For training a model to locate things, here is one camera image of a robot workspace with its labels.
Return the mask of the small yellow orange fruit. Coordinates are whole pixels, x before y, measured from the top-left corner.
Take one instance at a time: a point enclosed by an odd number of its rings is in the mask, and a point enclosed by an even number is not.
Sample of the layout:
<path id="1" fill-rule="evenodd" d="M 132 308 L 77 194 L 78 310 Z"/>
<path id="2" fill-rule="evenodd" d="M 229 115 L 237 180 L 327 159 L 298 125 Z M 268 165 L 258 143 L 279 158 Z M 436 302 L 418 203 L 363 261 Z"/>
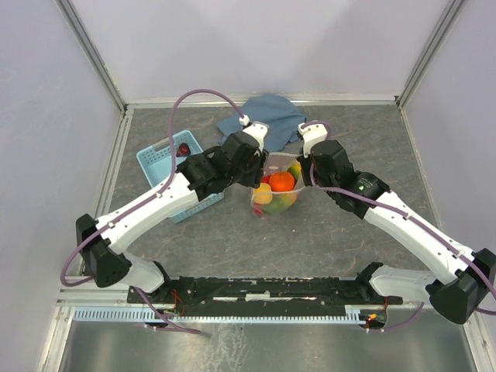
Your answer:
<path id="1" fill-rule="evenodd" d="M 268 183 L 261 183 L 253 190 L 253 203 L 257 205 L 269 205 L 273 200 L 271 186 Z"/>

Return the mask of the orange persimmon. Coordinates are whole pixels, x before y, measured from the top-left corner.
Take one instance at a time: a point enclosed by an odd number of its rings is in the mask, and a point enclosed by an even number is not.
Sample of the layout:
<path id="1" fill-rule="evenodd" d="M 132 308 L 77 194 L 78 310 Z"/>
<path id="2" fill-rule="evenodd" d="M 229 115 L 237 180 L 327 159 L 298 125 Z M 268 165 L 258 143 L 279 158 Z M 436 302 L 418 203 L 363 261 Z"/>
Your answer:
<path id="1" fill-rule="evenodd" d="M 295 186 L 295 178 L 290 172 L 278 171 L 270 176 L 268 184 L 274 192 L 292 191 Z"/>

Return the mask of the clear zip top bag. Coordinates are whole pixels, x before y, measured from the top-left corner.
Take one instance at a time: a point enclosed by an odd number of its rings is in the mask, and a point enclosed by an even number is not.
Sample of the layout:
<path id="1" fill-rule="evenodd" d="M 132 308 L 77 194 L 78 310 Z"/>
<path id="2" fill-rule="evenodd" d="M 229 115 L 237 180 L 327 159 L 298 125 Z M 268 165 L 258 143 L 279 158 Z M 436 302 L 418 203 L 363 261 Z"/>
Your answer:
<path id="1" fill-rule="evenodd" d="M 272 175 L 278 171 L 287 171 L 288 167 L 294 163 L 298 162 L 296 160 L 296 156 L 288 153 L 271 153 L 267 159 L 267 162 L 265 163 L 263 167 L 263 177 L 267 175 Z M 294 189 L 292 191 L 286 191 L 286 192 L 296 192 L 298 195 L 299 193 L 303 190 L 305 187 L 303 183 L 302 177 L 299 179 L 298 183 L 295 184 Z M 251 208 L 259 208 L 262 210 L 262 205 L 257 205 L 253 203 L 252 197 L 253 197 L 253 190 L 251 191 Z M 274 192 L 272 191 L 272 194 L 280 194 L 280 193 L 286 193 L 286 192 Z"/>

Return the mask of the small dark plum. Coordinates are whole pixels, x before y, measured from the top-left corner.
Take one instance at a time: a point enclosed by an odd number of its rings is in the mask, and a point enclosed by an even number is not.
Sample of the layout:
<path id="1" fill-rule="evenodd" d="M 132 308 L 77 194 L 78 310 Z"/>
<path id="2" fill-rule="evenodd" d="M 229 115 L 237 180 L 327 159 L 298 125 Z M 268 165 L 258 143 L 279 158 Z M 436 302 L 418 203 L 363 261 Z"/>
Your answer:
<path id="1" fill-rule="evenodd" d="M 191 155 L 191 148 L 187 143 L 181 143 L 176 152 L 177 157 L 189 157 Z"/>

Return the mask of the green orange mango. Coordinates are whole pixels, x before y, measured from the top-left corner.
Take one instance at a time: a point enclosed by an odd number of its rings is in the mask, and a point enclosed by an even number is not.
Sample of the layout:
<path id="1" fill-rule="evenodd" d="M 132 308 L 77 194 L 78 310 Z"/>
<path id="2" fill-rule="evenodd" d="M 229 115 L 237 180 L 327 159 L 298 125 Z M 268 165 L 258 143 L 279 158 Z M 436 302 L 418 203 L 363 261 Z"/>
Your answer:
<path id="1" fill-rule="evenodd" d="M 272 201 L 263 205 L 262 212 L 265 215 L 276 215 L 285 212 L 296 202 L 297 198 L 298 194 L 296 192 L 273 194 Z"/>

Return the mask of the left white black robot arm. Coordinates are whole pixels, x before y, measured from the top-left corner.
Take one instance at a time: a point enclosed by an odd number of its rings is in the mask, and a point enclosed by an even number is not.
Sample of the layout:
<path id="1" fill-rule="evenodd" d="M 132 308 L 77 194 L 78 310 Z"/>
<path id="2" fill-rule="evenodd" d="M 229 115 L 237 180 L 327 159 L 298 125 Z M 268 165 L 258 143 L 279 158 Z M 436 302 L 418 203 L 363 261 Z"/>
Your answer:
<path id="1" fill-rule="evenodd" d="M 95 284 L 107 288 L 123 283 L 144 291 L 155 302 L 167 300 L 171 283 L 164 269 L 128 253 L 130 245 L 159 222 L 183 212 L 233 184 L 257 188 L 267 159 L 267 127 L 259 122 L 229 135 L 220 146 L 189 156 L 170 180 L 120 209 L 97 219 L 79 218 L 90 231 L 82 249 Z"/>

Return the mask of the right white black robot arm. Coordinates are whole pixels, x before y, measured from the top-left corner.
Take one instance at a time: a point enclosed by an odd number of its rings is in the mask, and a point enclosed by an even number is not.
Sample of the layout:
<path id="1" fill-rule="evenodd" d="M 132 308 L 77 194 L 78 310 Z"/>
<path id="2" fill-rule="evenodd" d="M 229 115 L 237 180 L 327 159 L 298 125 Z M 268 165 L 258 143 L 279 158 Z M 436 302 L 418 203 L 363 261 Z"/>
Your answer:
<path id="1" fill-rule="evenodd" d="M 472 250 L 424 220 L 380 178 L 353 168 L 336 140 L 305 141 L 301 155 L 305 185 L 324 191 L 342 210 L 381 229 L 414 254 L 425 271 L 381 265 L 360 279 L 356 296 L 373 303 L 381 296 L 428 302 L 445 319 L 462 325 L 495 293 L 495 255 Z"/>

